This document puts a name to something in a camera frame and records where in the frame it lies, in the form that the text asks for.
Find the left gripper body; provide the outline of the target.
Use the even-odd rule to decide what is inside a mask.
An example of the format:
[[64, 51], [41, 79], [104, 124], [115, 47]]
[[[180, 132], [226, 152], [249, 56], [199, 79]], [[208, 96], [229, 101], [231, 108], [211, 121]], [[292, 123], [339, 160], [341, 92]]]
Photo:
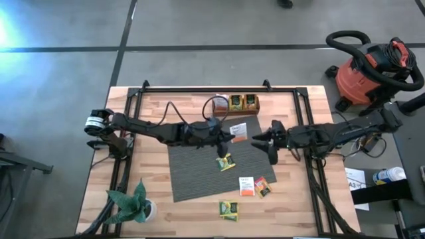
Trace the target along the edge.
[[205, 130], [206, 136], [201, 140], [199, 147], [207, 145], [215, 146], [219, 158], [223, 158], [228, 153], [227, 142], [223, 142], [222, 122], [218, 118], [208, 118], [206, 121], [208, 128]]

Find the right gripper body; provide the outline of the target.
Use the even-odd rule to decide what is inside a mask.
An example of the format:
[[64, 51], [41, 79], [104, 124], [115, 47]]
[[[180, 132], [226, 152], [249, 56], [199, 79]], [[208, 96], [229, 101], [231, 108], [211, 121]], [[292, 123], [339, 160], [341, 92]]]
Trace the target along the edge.
[[271, 165], [276, 165], [278, 163], [278, 150], [288, 146], [288, 134], [283, 123], [278, 120], [272, 120], [269, 133], [270, 139], [268, 140], [268, 159]]

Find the white orange tea packet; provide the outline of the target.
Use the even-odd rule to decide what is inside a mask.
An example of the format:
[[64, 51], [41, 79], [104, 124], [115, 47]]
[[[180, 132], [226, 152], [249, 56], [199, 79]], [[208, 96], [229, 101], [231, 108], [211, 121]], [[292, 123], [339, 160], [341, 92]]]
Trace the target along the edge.
[[253, 197], [255, 195], [255, 186], [253, 177], [239, 177], [240, 196]]
[[237, 125], [230, 126], [230, 133], [234, 135], [231, 140], [232, 143], [238, 143], [248, 139], [247, 125], [246, 123], [240, 123]]
[[214, 103], [214, 111], [228, 110], [228, 96], [226, 94], [216, 94], [212, 100]]

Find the yellow black tea packet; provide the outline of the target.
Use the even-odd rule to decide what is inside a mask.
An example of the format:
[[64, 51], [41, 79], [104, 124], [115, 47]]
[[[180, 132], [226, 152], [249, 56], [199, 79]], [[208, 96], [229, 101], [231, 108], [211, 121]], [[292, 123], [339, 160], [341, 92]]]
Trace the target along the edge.
[[230, 153], [227, 153], [226, 156], [223, 158], [217, 158], [216, 162], [221, 172], [236, 166], [236, 163], [234, 162], [232, 155]]

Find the brown wooden tea organizer box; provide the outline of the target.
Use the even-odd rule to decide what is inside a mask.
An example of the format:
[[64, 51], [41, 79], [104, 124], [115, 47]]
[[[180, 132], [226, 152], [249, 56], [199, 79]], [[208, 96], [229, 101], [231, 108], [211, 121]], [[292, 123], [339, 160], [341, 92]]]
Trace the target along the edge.
[[242, 115], [256, 115], [260, 111], [260, 103], [258, 99], [258, 106], [256, 110], [240, 110], [240, 111], [230, 111], [229, 102], [228, 102], [228, 110], [227, 111], [214, 111], [214, 103], [212, 101], [212, 113], [214, 116], [242, 116]]

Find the orange black tea packet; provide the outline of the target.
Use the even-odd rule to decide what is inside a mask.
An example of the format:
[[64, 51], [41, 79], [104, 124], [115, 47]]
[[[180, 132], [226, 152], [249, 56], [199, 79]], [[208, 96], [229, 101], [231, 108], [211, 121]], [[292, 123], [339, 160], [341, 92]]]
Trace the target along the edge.
[[256, 193], [260, 198], [264, 198], [266, 195], [272, 192], [271, 186], [268, 184], [264, 177], [260, 177], [254, 181]]
[[256, 110], [258, 106], [258, 97], [256, 94], [246, 94], [244, 96], [244, 109]]

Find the dark grey ribbed placemat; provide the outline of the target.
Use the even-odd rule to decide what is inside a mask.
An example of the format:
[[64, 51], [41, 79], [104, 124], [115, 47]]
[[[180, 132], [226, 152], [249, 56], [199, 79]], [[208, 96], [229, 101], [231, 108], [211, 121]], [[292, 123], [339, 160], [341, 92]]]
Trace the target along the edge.
[[223, 130], [228, 131], [240, 123], [246, 124], [248, 139], [228, 144], [228, 152], [236, 163], [231, 169], [220, 171], [216, 147], [168, 148], [175, 202], [236, 191], [241, 177], [253, 177], [255, 180], [264, 177], [269, 183], [277, 181], [268, 156], [251, 146], [251, 137], [262, 131], [256, 116], [228, 119], [223, 124]]

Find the white paper sheet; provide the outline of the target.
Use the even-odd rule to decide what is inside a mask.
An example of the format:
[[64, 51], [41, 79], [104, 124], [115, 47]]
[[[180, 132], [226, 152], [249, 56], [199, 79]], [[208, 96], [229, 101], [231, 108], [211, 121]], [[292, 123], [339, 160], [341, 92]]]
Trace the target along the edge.
[[[345, 168], [347, 181], [351, 191], [364, 189], [367, 187], [365, 180], [365, 172], [358, 169]], [[369, 211], [369, 204], [356, 204], [355, 209]]]

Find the black power adapter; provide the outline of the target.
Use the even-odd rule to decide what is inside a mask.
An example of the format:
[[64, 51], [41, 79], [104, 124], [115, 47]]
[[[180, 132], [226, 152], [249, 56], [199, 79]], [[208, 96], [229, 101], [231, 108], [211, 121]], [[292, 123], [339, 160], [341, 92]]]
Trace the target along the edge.
[[364, 138], [361, 142], [361, 150], [363, 153], [370, 153], [381, 138], [379, 136], [370, 136]]

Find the orange black shop vacuum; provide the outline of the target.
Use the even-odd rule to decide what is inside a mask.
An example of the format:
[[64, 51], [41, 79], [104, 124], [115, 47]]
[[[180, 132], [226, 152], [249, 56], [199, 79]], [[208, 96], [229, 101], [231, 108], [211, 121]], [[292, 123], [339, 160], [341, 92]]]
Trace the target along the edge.
[[358, 38], [361, 46], [327, 38], [329, 46], [351, 58], [341, 66], [330, 66], [325, 75], [334, 78], [340, 98], [335, 109], [345, 112], [351, 106], [364, 106], [366, 115], [391, 101], [399, 92], [414, 92], [425, 86], [416, 55], [398, 37], [386, 44], [372, 43], [368, 36]]

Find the green plant in white pot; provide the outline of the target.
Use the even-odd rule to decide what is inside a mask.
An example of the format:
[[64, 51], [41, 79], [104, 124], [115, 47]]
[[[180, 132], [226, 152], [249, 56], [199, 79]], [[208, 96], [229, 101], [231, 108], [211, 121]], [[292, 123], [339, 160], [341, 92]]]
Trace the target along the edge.
[[152, 221], [157, 214], [157, 205], [147, 198], [142, 180], [139, 181], [132, 196], [119, 191], [107, 191], [107, 194], [120, 211], [107, 218], [105, 224], [119, 224], [132, 220], [144, 223]]

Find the white blue spray can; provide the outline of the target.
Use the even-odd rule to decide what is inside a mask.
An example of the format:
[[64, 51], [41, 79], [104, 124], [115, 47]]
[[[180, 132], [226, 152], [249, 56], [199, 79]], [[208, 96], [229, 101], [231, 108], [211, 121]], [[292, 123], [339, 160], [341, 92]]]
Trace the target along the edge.
[[406, 175], [402, 167], [392, 167], [379, 171], [373, 175], [373, 181], [376, 185], [383, 185], [404, 179], [406, 179]]

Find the black side table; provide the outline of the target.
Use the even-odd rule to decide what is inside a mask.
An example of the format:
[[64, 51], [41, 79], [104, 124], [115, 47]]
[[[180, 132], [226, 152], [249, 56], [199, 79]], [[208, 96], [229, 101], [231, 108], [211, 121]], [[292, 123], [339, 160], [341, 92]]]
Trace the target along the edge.
[[393, 137], [406, 179], [353, 191], [353, 202], [394, 200], [404, 221], [403, 236], [425, 239], [425, 106], [410, 116], [398, 110], [397, 102], [386, 108], [402, 122]]

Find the black tube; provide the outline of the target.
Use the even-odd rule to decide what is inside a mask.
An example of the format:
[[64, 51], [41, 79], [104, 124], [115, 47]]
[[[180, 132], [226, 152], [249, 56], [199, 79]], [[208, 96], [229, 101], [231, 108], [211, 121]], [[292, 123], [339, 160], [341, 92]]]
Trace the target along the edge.
[[415, 114], [416, 110], [425, 106], [425, 93], [422, 93], [421, 95], [406, 102], [399, 101], [397, 102], [397, 105], [398, 110], [404, 115], [413, 115]]

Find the black aluminium table frame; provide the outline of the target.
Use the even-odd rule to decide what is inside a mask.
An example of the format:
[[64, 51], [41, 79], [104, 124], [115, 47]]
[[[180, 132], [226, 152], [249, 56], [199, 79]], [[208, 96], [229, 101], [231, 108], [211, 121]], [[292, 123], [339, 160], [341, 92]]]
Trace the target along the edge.
[[[258, 119], [262, 129], [272, 120], [286, 127], [332, 120], [323, 86], [142, 86], [113, 87], [106, 106], [128, 111], [143, 120], [156, 120], [166, 103], [173, 102], [179, 116], [200, 120], [205, 101], [213, 94], [256, 94], [260, 99]], [[336, 220], [309, 187], [308, 168], [292, 154], [281, 150], [274, 167], [278, 180], [272, 194], [264, 199], [242, 197], [237, 191], [173, 202], [171, 176], [166, 147], [156, 139], [139, 136], [135, 141], [133, 163], [112, 164], [104, 161], [105, 150], [95, 152], [97, 166], [89, 174], [82, 209], [76, 227], [77, 239], [130, 238], [294, 238], [316, 237], [319, 231], [338, 232]], [[106, 191], [112, 181], [129, 170], [129, 188], [140, 180], [147, 195], [158, 207], [156, 217], [147, 223], [125, 222], [87, 234], [86, 230], [106, 204]], [[238, 203], [238, 222], [220, 216], [220, 201]]]

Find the black cart frame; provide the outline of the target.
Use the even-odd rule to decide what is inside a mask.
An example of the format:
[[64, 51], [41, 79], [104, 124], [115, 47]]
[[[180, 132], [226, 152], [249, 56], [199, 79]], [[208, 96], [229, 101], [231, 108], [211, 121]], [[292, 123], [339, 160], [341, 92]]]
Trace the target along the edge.
[[53, 166], [21, 157], [4, 148], [6, 137], [0, 133], [0, 239], [6, 239], [17, 217], [27, 185], [34, 170], [50, 174]]

